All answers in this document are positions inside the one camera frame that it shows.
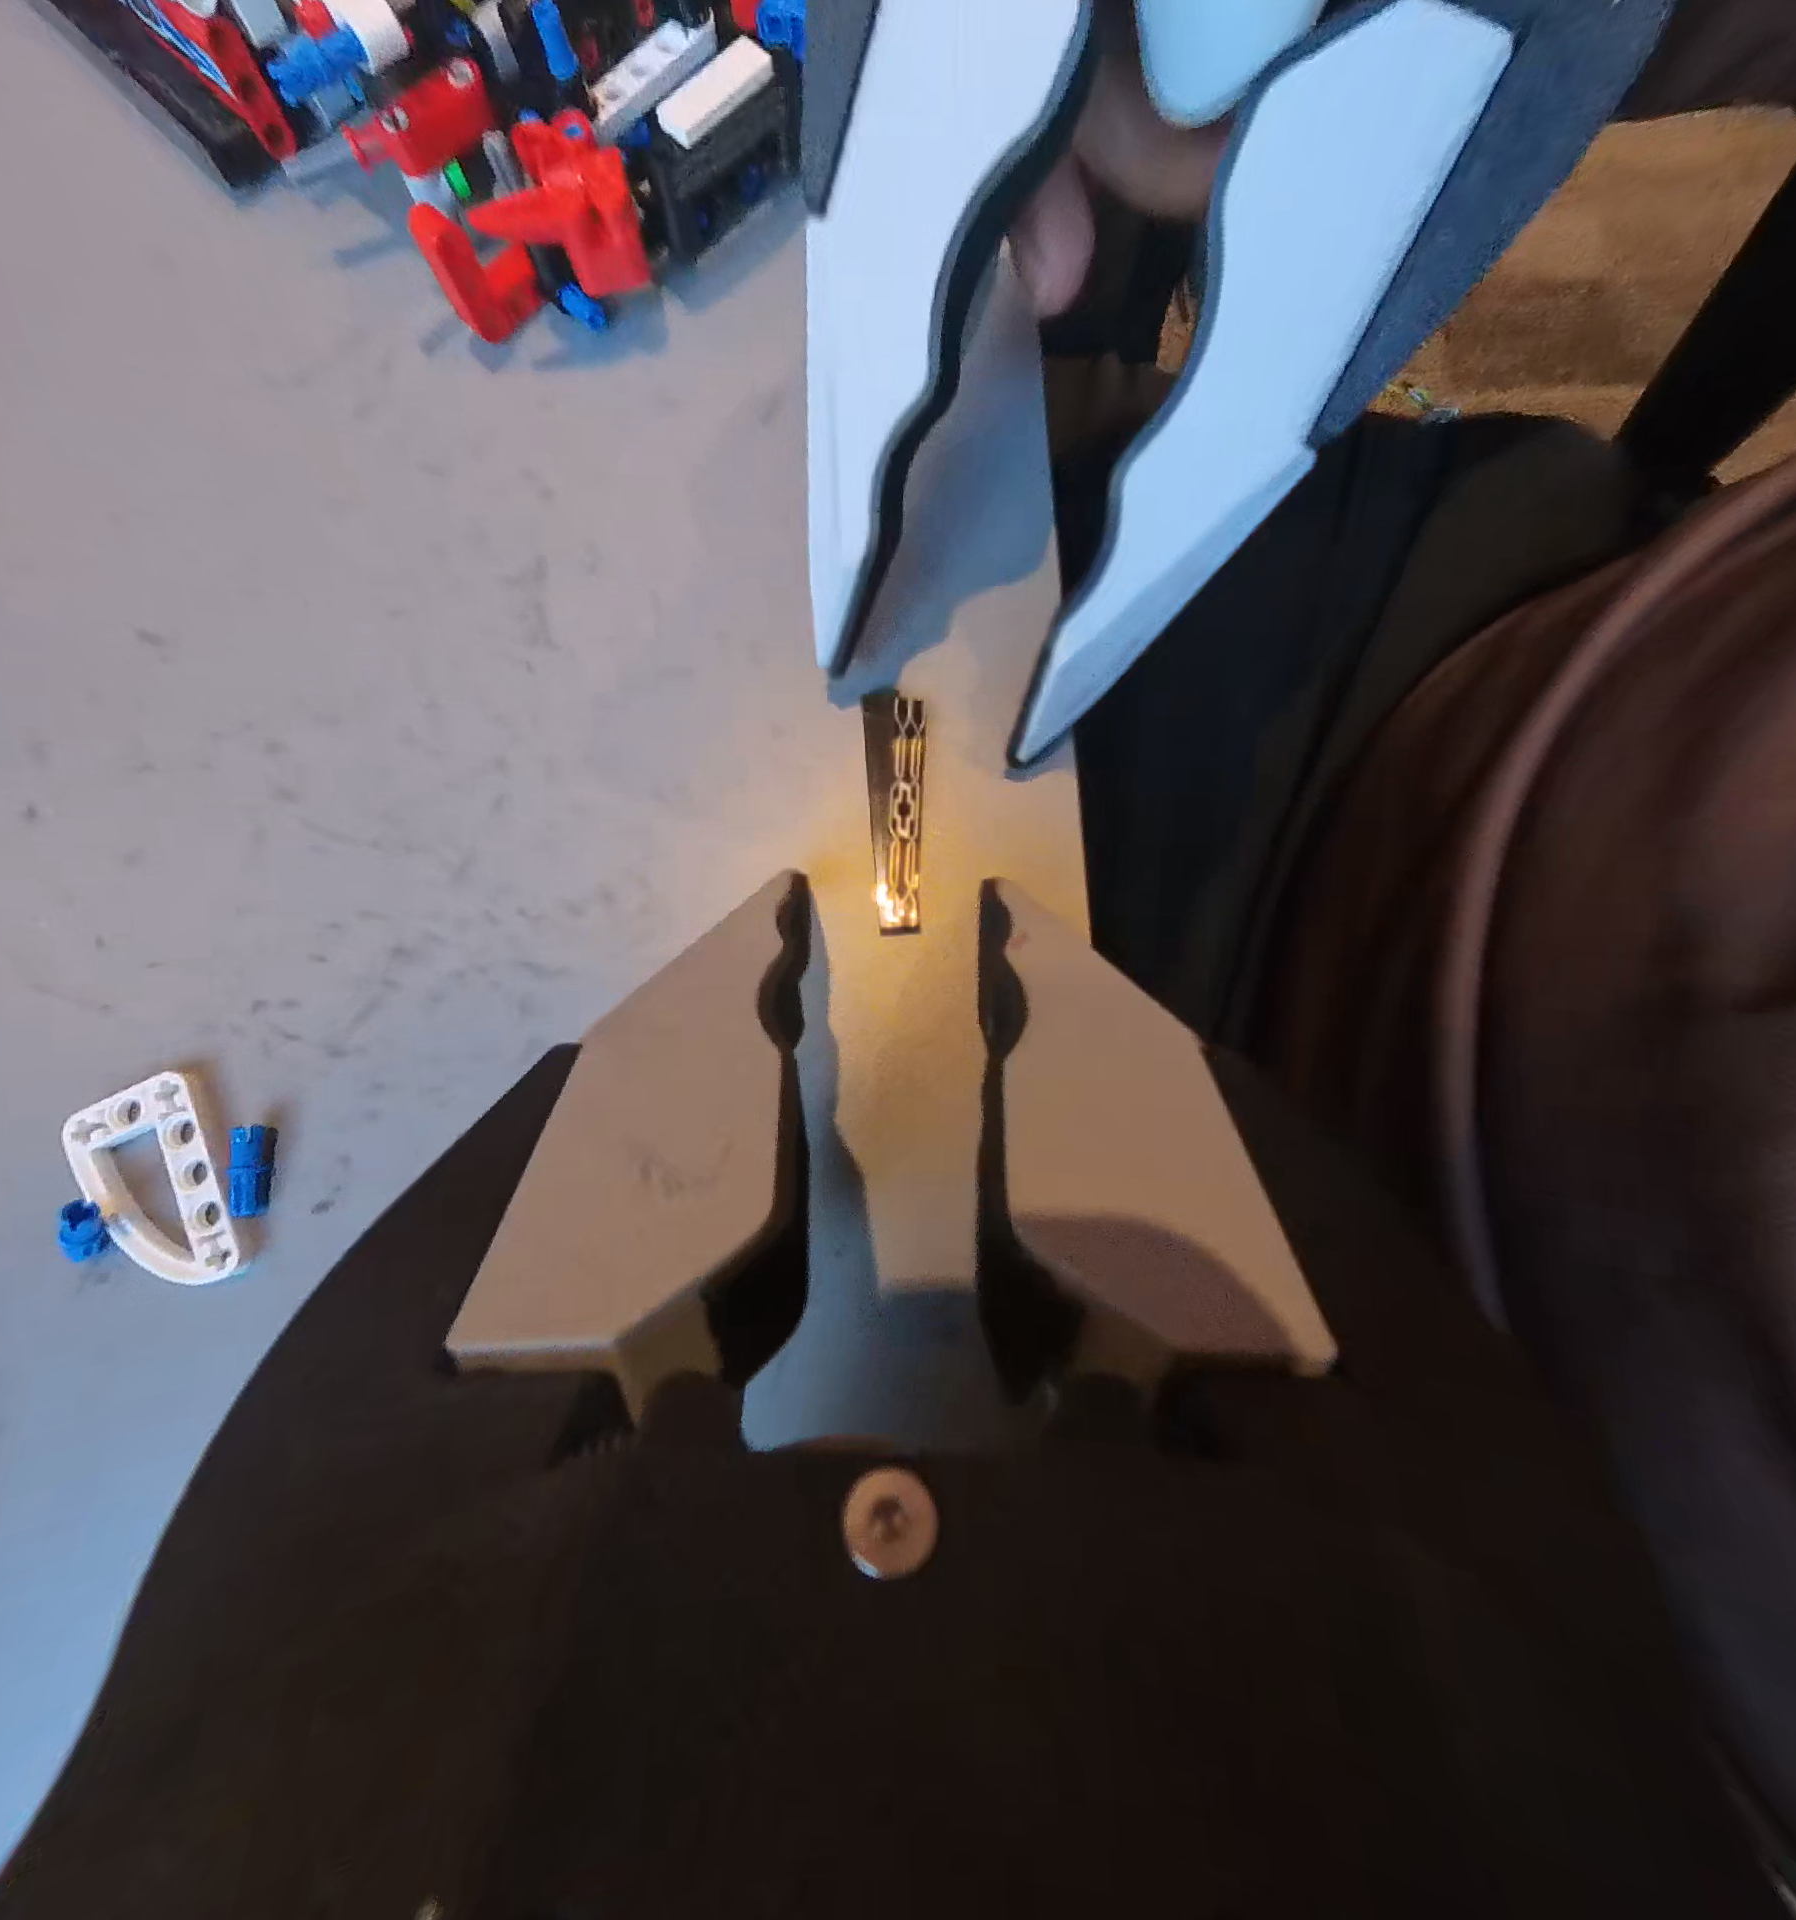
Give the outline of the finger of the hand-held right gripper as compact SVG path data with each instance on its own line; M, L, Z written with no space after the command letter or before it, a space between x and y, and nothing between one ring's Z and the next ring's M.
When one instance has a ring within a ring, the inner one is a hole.
M1325 401L1513 53L1461 4L1354 8L1235 108L1172 396L1111 474L1102 541L1009 734L1037 762L1315 465Z
M895 554L981 279L1077 116L1091 14L806 11L806 559L824 675L849 671Z

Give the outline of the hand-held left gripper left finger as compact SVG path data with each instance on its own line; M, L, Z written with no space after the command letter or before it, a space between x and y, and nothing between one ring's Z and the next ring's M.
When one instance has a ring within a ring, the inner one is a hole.
M803 872L771 875L581 1039L446 1334L459 1369L743 1388L806 1301Z

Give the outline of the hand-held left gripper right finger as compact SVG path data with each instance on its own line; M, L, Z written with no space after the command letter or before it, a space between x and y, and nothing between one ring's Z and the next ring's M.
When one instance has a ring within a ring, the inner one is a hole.
M977 1022L977 1318L1007 1388L1332 1367L1199 1039L995 875L981 883Z

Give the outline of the black printed tile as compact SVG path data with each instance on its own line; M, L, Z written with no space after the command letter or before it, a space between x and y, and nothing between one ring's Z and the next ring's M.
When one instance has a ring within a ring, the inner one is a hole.
M878 934L918 934L927 711L895 688L865 693L859 711Z

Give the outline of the grey desk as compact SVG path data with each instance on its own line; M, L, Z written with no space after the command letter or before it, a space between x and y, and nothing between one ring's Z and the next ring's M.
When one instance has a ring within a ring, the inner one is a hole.
M0 1870L108 1677L274 1759L266 1672L418 1621L576 1383L444 1327L572 1042L782 867L809 1310L757 1443L998 1443L964 1297L977 879L1079 909L1070 762L1003 778L1055 603L1036 334L985 275L863 655L927 701L927 930L870 904L859 684L815 666L797 190L601 338L476 344L397 179L233 206L0 4ZM58 1252L62 1121L162 1067L243 1272Z

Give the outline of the person's right hand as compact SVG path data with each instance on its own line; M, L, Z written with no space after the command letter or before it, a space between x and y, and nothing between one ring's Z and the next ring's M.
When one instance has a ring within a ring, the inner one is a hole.
M1099 206L1140 219L1202 224L1231 117L1177 127L1152 102L1140 66L1102 57L1070 146L1009 225L1009 259L1037 321L1085 287L1099 249Z

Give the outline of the black metal leg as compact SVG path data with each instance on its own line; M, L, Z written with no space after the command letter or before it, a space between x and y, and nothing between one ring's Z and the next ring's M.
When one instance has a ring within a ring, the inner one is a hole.
M1651 482L1696 487L1796 394L1796 165L1617 432Z

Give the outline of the red white toy car model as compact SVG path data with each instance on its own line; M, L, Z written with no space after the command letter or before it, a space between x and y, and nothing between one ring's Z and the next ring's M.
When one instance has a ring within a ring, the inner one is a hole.
M456 321L586 329L794 179L789 3L51 3L224 187L391 171Z

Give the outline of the person's black pants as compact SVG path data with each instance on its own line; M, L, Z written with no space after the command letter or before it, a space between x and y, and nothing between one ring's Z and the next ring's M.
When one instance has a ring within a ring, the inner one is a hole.
M1304 858L1378 728L1651 525L1641 469L1569 421L1356 421L1073 734L1102 956L1257 1052Z

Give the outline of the person's brown shirt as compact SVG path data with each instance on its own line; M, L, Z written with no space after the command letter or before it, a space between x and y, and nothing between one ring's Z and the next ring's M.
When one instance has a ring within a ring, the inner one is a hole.
M1796 1885L1796 455L1356 750L1262 1060L1596 1427Z

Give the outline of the white curved frame brick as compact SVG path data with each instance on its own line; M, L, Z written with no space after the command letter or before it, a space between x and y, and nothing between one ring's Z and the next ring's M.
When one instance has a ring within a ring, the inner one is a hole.
M139 1202L117 1154L150 1141L171 1188L167 1233ZM111 1091L59 1126L59 1146L84 1217L100 1240L157 1280L205 1289L247 1271L249 1255L228 1208L196 1088L183 1067L162 1067Z

